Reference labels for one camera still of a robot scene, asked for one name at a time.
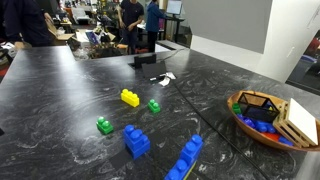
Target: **black shirt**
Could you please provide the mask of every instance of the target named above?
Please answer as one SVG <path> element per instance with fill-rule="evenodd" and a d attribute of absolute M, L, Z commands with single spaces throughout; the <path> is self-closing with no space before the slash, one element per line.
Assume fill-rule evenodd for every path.
<path fill-rule="evenodd" d="M 4 20 L 8 40 L 24 41 L 33 46 L 49 45 L 50 34 L 43 11 L 35 0 L 4 0 Z"/>
<path fill-rule="evenodd" d="M 130 2 L 130 0 L 123 0 L 120 4 L 120 7 L 123 10 L 123 23 L 127 27 L 130 26 L 130 24 L 138 21 L 139 16 L 144 15 L 143 7 L 139 2 L 133 4 Z"/>
<path fill-rule="evenodd" d="M 6 33 L 4 29 L 4 8 L 3 8 L 3 0 L 0 0 L 0 39 L 6 39 Z"/>

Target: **blue shirt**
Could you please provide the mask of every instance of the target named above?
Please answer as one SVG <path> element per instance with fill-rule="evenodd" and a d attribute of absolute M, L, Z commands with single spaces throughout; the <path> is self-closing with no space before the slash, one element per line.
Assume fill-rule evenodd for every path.
<path fill-rule="evenodd" d="M 147 7 L 147 25 L 146 30 L 150 32 L 159 32 L 159 18 L 165 19 L 166 15 L 162 13 L 154 2 Z"/>
<path fill-rule="evenodd" d="M 33 46 L 49 45 L 50 34 L 43 11 L 35 0 L 4 0 L 4 20 L 8 40 L 24 41 Z"/>

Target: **blue lego tower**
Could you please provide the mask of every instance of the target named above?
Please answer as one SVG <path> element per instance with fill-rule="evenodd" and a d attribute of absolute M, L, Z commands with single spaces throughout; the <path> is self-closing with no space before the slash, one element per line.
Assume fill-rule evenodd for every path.
<path fill-rule="evenodd" d="M 164 178 L 165 180 L 182 180 L 188 174 L 195 164 L 203 146 L 202 138 L 199 135 L 193 135 L 180 153 L 179 160 Z"/>
<path fill-rule="evenodd" d="M 150 141 L 141 129 L 135 129 L 133 125 L 127 125 L 123 131 L 124 142 L 129 148 L 133 159 L 137 159 L 150 149 Z"/>

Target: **gray marble countertop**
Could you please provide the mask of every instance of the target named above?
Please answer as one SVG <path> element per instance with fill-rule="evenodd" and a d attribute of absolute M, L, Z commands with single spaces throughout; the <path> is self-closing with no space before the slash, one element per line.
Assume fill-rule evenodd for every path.
<path fill-rule="evenodd" d="M 204 147 L 189 179 L 319 179 L 320 153 L 254 141 L 226 104 L 234 92 L 250 89 L 293 97 L 319 118 L 318 96 L 192 50 L 158 59 L 177 76 L 167 87 L 129 67 L 132 56 L 76 62 L 68 47 L 20 51 L 0 85 L 0 179 L 163 179 L 196 133 Z M 139 95 L 140 106 L 120 100 L 124 88 Z M 158 114 L 146 106 L 152 98 L 161 105 Z M 113 133 L 100 134 L 99 116 Z M 151 141 L 135 161 L 122 137 L 127 124 Z"/>

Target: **lego brick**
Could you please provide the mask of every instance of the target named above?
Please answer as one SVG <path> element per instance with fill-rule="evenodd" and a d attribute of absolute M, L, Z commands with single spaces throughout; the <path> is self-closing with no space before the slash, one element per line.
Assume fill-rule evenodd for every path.
<path fill-rule="evenodd" d="M 277 141 L 279 140 L 280 138 L 280 135 L 279 134 L 272 134 L 272 133 L 261 133 L 263 134 L 264 136 L 267 136 L 268 138 L 274 140 L 274 141 Z"/>
<path fill-rule="evenodd" d="M 202 138 L 199 135 L 193 135 L 191 140 L 182 149 L 180 159 L 185 160 L 188 165 L 193 164 L 199 156 L 202 145 Z"/>
<path fill-rule="evenodd" d="M 102 134 L 109 134 L 113 131 L 113 126 L 104 117 L 99 117 L 97 121 L 97 128 Z"/>
<path fill-rule="evenodd" d="M 247 117 L 243 118 L 243 122 L 253 129 L 256 128 L 256 126 L 254 125 L 253 121 L 250 118 L 247 118 Z"/>
<path fill-rule="evenodd" d="M 293 143 L 291 141 L 289 141 L 288 139 L 286 139 L 285 137 L 283 137 L 283 136 L 280 136 L 279 142 L 281 142 L 283 144 L 286 144 L 288 146 L 293 146 Z"/>
<path fill-rule="evenodd" d="M 193 163 L 193 165 L 191 166 L 191 168 L 189 169 L 189 171 L 187 172 L 187 174 L 184 176 L 183 180 L 188 179 L 190 173 L 192 172 L 192 169 L 194 168 L 194 166 L 196 165 L 197 161 Z"/>
<path fill-rule="evenodd" d="M 150 141 L 141 129 L 135 129 L 133 125 L 127 125 L 123 131 L 124 141 L 129 148 L 133 159 L 138 158 L 150 149 Z"/>
<path fill-rule="evenodd" d="M 135 129 L 133 125 L 127 125 L 123 131 L 125 143 L 135 151 L 143 146 L 143 133 L 141 129 Z"/>
<path fill-rule="evenodd" d="M 189 175 L 188 173 L 192 171 L 195 162 L 193 164 L 188 165 L 187 162 L 183 159 L 179 159 L 173 168 L 169 171 L 169 173 L 164 178 L 165 180 L 182 180 Z"/>
<path fill-rule="evenodd" d="M 232 105 L 232 109 L 235 114 L 241 114 L 241 109 L 238 103 L 234 103 Z"/>
<path fill-rule="evenodd" d="M 241 119 L 242 121 L 244 120 L 244 117 L 242 114 L 237 114 L 238 118 Z"/>
<path fill-rule="evenodd" d="M 129 148 L 133 159 L 137 159 L 142 154 L 144 154 L 144 153 L 146 153 L 147 151 L 150 150 L 150 141 L 149 141 L 148 137 L 146 135 L 142 135 L 142 137 L 144 139 L 144 144 L 141 147 L 137 148 L 134 151 Z"/>
<path fill-rule="evenodd" d="M 271 123 L 262 122 L 262 121 L 253 121 L 256 130 L 259 132 L 268 132 L 268 133 L 276 133 L 276 129 L 273 127 Z"/>
<path fill-rule="evenodd" d="M 132 93 L 128 89 L 122 90 L 121 100 L 126 102 L 132 107 L 137 107 L 140 104 L 140 99 L 137 94 Z"/>
<path fill-rule="evenodd" d="M 160 106 L 154 99 L 149 101 L 148 107 L 153 113 L 160 112 Z"/>
<path fill-rule="evenodd" d="M 195 166 L 202 146 L 202 138 L 199 135 L 193 135 L 182 149 L 178 161 L 166 175 L 165 180 L 186 179 Z"/>

